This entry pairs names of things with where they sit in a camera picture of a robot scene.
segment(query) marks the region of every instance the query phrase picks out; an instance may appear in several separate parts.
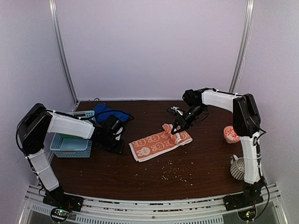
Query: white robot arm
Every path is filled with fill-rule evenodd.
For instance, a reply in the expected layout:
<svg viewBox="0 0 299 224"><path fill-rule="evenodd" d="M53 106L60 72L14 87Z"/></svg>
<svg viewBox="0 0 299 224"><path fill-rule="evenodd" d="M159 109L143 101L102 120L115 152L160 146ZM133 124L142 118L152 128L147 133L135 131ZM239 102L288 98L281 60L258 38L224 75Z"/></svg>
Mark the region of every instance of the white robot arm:
<svg viewBox="0 0 299 224"><path fill-rule="evenodd" d="M216 106L234 113L233 100L236 98L240 98L240 96L237 94L230 95L218 91L207 90L202 94L202 103L205 105ZM261 159L261 154L256 152L257 144L255 142L255 139L258 139L259 136L259 131L253 133L252 137L240 136L245 163L244 181L250 184L254 184L261 179L259 174L259 168L261 165L258 164L258 160Z"/></svg>
<svg viewBox="0 0 299 224"><path fill-rule="evenodd" d="M172 108L172 110L175 111L172 113L176 115L171 132L172 134L190 128L192 122L195 121L209 105L233 113L233 127L235 132L240 136L245 162L245 183L242 200L252 203L260 199L261 188L264 184L259 146L261 130L259 125L261 118L253 96L251 94L230 94L216 89L204 88L196 91L185 91L183 100L190 108L185 112L179 111L176 107Z"/></svg>
<svg viewBox="0 0 299 224"><path fill-rule="evenodd" d="M97 123L92 119L46 109L42 104L34 105L18 124L16 141L47 192L43 202L66 210L80 211L83 200L78 196L66 195L59 184L43 149L47 133L90 139L99 143L102 149L119 154L124 147L124 140L118 138L120 130L124 130L123 123L114 115Z"/></svg>

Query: mug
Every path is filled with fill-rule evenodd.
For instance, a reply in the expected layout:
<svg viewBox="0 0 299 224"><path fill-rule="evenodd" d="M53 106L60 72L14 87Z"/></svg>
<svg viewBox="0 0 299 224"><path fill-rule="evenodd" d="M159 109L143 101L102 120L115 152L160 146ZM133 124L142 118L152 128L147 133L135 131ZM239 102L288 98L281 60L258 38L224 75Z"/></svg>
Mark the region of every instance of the mug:
<svg viewBox="0 0 299 224"><path fill-rule="evenodd" d="M230 173L233 178L242 181L245 176L244 158L238 158L236 155L230 157Z"/></svg>

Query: white cable tie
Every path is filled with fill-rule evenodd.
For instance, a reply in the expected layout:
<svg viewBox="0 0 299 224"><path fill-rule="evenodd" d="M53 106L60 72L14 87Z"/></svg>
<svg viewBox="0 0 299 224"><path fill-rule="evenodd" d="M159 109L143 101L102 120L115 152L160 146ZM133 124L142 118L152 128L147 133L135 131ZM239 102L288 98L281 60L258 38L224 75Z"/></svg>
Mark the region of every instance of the white cable tie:
<svg viewBox="0 0 299 224"><path fill-rule="evenodd" d="M39 175L41 172L43 172L43 171L45 171L45 170L47 170L47 169L49 169L49 168L51 168L51 166L48 166L48 167L46 167L45 169L43 169L43 170L41 170L41 171L39 171L39 172L36 172L36 173Z"/></svg>
<svg viewBox="0 0 299 224"><path fill-rule="evenodd" d="M247 159L247 160L258 160L258 159L261 159L262 156L260 157L256 157L256 158L248 158L248 157L243 157L244 159Z"/></svg>

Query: blue basket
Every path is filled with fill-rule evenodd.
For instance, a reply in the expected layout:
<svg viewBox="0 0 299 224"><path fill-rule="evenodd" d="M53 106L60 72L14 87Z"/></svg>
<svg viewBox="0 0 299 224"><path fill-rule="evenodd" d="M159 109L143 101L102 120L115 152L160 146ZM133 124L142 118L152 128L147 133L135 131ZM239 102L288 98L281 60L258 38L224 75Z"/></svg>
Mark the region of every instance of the blue basket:
<svg viewBox="0 0 299 224"><path fill-rule="evenodd" d="M91 117L94 111L68 113L77 117ZM92 141L80 138L63 138L56 133L52 140L50 150L59 158L89 158L92 150Z"/></svg>

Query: dark wood surface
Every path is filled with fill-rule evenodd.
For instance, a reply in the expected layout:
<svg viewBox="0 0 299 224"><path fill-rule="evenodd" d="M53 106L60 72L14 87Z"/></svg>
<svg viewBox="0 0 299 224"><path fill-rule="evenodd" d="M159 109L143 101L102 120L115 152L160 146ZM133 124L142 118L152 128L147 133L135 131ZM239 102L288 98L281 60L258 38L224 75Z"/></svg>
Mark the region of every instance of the dark wood surface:
<svg viewBox="0 0 299 224"><path fill-rule="evenodd" d="M92 110L99 102L81 102L77 111ZM223 129L232 114L209 107L209 117L187 132L193 142L145 162L136 162L128 144L162 131L173 123L170 106L187 109L183 101L111 101L110 108L131 112L135 120L126 126L122 154L93 148L88 159L54 157L53 170L68 193L123 200L172 200L231 194L242 182L229 172L232 154L242 156L241 144L228 144Z"/></svg>

